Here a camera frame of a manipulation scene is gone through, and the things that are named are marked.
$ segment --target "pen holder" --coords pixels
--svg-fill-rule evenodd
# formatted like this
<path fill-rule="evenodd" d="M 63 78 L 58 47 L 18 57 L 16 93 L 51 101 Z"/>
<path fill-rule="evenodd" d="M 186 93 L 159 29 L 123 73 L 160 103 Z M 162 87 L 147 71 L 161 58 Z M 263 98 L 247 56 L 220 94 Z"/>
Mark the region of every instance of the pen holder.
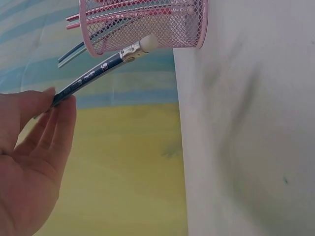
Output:
<path fill-rule="evenodd" d="M 149 34 L 161 48 L 200 48 L 208 0 L 80 0 L 84 44 L 93 57 L 121 50 Z"/>

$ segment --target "pencil eraser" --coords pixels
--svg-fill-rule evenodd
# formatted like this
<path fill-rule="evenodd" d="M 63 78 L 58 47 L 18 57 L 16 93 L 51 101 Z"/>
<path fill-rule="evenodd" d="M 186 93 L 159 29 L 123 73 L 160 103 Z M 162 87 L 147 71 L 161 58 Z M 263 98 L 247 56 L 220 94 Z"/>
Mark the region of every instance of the pencil eraser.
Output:
<path fill-rule="evenodd" d="M 151 52 L 158 47 L 158 38 L 154 34 L 145 36 L 140 40 L 140 47 L 145 53 Z"/>

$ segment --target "blue striped fabric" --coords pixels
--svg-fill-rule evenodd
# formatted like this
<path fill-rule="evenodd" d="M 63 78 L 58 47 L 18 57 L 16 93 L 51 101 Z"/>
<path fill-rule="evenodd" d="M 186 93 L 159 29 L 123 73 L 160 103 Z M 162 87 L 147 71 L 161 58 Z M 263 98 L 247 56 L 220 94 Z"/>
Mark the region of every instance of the blue striped fabric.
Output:
<path fill-rule="evenodd" d="M 1 0 L 0 92 L 62 89 L 102 61 L 87 52 L 65 67 L 57 59 L 82 41 L 65 18 L 78 0 Z M 158 51 L 123 66 L 77 93 L 80 108 L 177 102 L 173 52 Z"/>

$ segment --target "yellow fabric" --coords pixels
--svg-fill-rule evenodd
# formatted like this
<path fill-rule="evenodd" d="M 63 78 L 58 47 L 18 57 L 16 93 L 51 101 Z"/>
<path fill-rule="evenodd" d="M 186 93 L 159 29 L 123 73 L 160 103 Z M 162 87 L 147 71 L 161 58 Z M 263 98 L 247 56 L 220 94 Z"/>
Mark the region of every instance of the yellow fabric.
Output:
<path fill-rule="evenodd" d="M 78 111 L 55 235 L 188 235 L 178 104 Z"/>

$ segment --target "hand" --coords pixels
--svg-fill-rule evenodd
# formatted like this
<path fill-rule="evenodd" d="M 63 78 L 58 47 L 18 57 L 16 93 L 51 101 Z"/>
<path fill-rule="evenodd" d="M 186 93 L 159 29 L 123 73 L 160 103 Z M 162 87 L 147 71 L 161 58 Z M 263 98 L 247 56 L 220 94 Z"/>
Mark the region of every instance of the hand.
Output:
<path fill-rule="evenodd" d="M 0 94 L 0 235 L 30 236 L 58 199 L 76 120 L 72 96 L 56 108 L 55 89 Z M 44 113 L 16 146 L 29 120 Z"/>

